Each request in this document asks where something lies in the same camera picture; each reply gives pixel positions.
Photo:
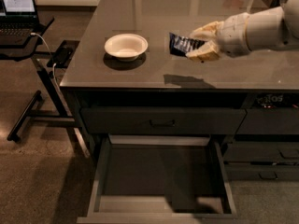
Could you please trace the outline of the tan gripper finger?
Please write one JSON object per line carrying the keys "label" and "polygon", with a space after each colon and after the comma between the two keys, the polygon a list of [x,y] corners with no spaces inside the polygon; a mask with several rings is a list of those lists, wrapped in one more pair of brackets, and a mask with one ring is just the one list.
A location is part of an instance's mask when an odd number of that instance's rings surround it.
{"label": "tan gripper finger", "polygon": [[193,30],[190,38],[203,41],[214,40],[217,37],[218,30],[223,26],[223,21],[213,21],[202,27]]}
{"label": "tan gripper finger", "polygon": [[215,42],[208,41],[199,49],[188,52],[186,57],[192,61],[217,61],[220,58],[220,49]]}

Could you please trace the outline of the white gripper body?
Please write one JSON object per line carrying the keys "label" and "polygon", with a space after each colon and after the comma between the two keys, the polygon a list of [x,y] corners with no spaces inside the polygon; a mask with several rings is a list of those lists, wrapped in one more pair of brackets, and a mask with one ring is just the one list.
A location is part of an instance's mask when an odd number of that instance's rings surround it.
{"label": "white gripper body", "polygon": [[240,57],[250,53],[246,40],[249,13],[241,13],[226,19],[218,28],[217,44],[220,51],[229,57]]}

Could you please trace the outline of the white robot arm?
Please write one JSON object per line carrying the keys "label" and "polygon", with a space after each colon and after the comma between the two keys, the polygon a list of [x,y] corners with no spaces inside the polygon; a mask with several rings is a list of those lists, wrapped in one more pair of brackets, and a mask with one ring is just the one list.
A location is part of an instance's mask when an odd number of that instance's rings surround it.
{"label": "white robot arm", "polygon": [[188,59],[201,62],[216,61],[222,54],[234,58],[256,50],[297,49],[299,0],[286,0],[281,7],[213,21],[193,30],[190,38],[205,42],[199,49],[186,53]]}

